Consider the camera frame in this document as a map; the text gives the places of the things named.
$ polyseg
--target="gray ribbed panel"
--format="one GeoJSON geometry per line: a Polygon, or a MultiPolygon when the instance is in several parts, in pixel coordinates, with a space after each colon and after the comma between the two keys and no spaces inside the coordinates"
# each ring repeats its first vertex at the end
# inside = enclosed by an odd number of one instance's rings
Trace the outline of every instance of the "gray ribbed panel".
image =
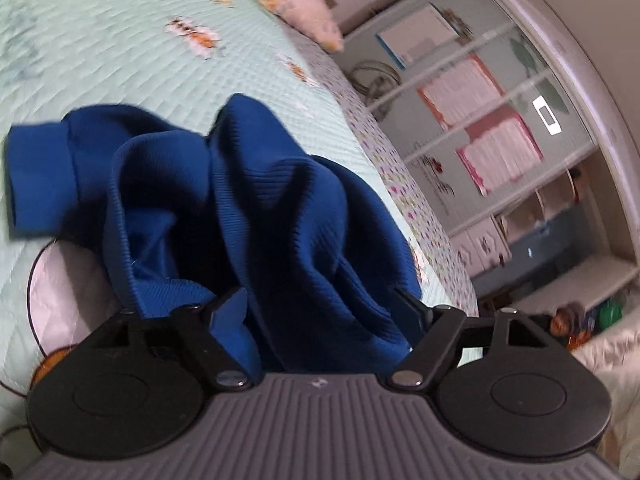
{"type": "Polygon", "coordinates": [[[120,462],[46,454],[23,480],[613,480],[596,456],[556,464],[486,457],[442,427],[430,406],[375,377],[268,375],[214,398],[168,446],[120,462]]]}

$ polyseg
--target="shelf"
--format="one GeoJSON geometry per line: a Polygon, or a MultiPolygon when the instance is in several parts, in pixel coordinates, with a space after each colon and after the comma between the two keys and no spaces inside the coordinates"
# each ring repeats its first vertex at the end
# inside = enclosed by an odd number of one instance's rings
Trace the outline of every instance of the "shelf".
{"type": "Polygon", "coordinates": [[[609,255],[591,256],[558,279],[511,306],[523,314],[552,314],[556,308],[578,301],[587,310],[598,306],[631,282],[638,267],[609,255]]]}

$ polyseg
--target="ribbed cuff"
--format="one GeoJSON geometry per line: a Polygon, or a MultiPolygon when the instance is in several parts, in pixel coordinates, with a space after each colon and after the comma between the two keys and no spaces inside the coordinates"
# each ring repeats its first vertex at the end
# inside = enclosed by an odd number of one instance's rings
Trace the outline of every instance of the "ribbed cuff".
{"type": "Polygon", "coordinates": [[[68,125],[14,126],[5,161],[18,234],[57,234],[78,208],[68,125]]]}

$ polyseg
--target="cable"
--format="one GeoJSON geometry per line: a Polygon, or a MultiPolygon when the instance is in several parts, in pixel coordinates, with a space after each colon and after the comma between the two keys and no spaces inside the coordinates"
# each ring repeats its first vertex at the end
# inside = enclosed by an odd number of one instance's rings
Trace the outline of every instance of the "cable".
{"type": "MultiPolygon", "coordinates": [[[[347,74],[347,79],[356,89],[356,92],[362,95],[362,100],[366,106],[369,106],[386,93],[400,86],[402,82],[395,68],[382,61],[372,59],[362,61],[354,66],[351,72],[347,74]],[[367,80],[371,77],[372,80],[368,84],[363,82],[363,79],[367,80]]],[[[391,110],[392,104],[393,101],[389,101],[374,110],[373,117],[375,120],[381,121],[384,119],[389,113],[389,110],[391,110]]]]}

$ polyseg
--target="blue sweater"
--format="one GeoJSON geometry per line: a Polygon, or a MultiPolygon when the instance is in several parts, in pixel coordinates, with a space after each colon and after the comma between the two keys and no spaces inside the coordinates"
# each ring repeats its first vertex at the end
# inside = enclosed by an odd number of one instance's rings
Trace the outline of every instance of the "blue sweater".
{"type": "Polygon", "coordinates": [[[252,376],[385,373],[408,353],[389,313],[392,287],[420,296],[407,242],[364,181],[258,101],[234,95],[208,137],[101,105],[7,143],[16,232],[100,253],[123,306],[166,316],[244,287],[211,331],[252,376]]]}

